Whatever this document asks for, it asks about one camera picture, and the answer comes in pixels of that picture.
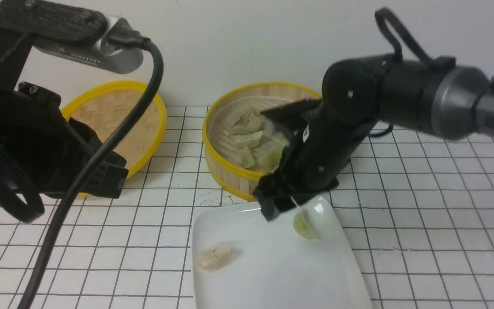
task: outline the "bamboo steamer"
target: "bamboo steamer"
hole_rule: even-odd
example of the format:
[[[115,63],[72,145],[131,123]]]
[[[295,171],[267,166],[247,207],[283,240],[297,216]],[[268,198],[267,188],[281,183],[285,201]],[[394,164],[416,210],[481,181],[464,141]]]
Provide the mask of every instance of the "bamboo steamer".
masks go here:
[[[64,118],[74,118],[93,129],[104,142],[135,107],[146,84],[119,81],[104,84],[81,94],[62,109]],[[167,113],[157,94],[153,104],[114,149],[127,160],[130,178],[153,156],[165,135]]]
[[[233,126],[232,119],[247,111],[264,111],[304,98],[320,97],[314,90],[302,86],[266,82],[233,90],[219,98],[207,112],[202,128],[205,159],[214,180],[239,198],[255,200],[253,190],[264,173],[239,166],[239,149],[228,136]],[[272,144],[263,137],[259,146],[252,149],[255,158],[265,153]]]

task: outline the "white wall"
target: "white wall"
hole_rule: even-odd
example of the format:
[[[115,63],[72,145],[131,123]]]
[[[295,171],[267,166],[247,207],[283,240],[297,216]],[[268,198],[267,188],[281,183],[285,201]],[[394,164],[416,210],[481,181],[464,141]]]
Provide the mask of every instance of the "white wall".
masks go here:
[[[492,0],[59,0],[123,16],[160,47],[167,105],[207,106],[255,82],[294,82],[321,90],[331,63],[391,51],[373,12],[392,8],[432,56],[494,74]],[[33,51],[21,80],[78,94],[118,79],[147,82],[151,60],[127,76]]]

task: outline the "square white plate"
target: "square white plate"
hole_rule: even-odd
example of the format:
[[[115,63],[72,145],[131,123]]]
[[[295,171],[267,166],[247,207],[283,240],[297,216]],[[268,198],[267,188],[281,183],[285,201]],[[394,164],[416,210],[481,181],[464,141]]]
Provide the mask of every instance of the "square white plate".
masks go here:
[[[220,207],[194,222],[192,256],[232,244],[231,261],[208,272],[194,263],[198,309],[370,309],[367,288],[333,211],[323,197],[302,206],[321,237],[292,227],[300,209],[268,223],[256,202]]]

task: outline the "yellow-rimmed bamboo steamer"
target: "yellow-rimmed bamboo steamer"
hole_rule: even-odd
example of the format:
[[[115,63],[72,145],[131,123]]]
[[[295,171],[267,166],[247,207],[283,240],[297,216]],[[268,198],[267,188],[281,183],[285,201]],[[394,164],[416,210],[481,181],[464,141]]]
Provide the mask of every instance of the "yellow-rimmed bamboo steamer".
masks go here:
[[[253,190],[264,172],[239,166],[240,149],[228,134],[234,125],[232,119],[248,111],[259,112],[304,98],[320,97],[314,90],[302,86],[265,82],[233,90],[218,99],[207,112],[202,132],[205,158],[214,180],[231,194],[253,201]],[[263,137],[259,146],[252,149],[253,156],[258,158],[273,143],[275,141]]]

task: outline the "grid tile countertop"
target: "grid tile countertop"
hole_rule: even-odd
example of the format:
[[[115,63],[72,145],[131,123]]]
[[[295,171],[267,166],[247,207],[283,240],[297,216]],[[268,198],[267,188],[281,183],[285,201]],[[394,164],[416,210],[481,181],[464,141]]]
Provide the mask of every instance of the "grid tile countertop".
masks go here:
[[[165,139],[117,200],[79,198],[34,309],[194,309],[196,216],[242,203],[208,173],[207,108],[168,108]],[[367,139],[324,194],[376,309],[494,309],[494,140],[396,129]],[[58,201],[22,224],[0,209],[0,308],[16,308]]]

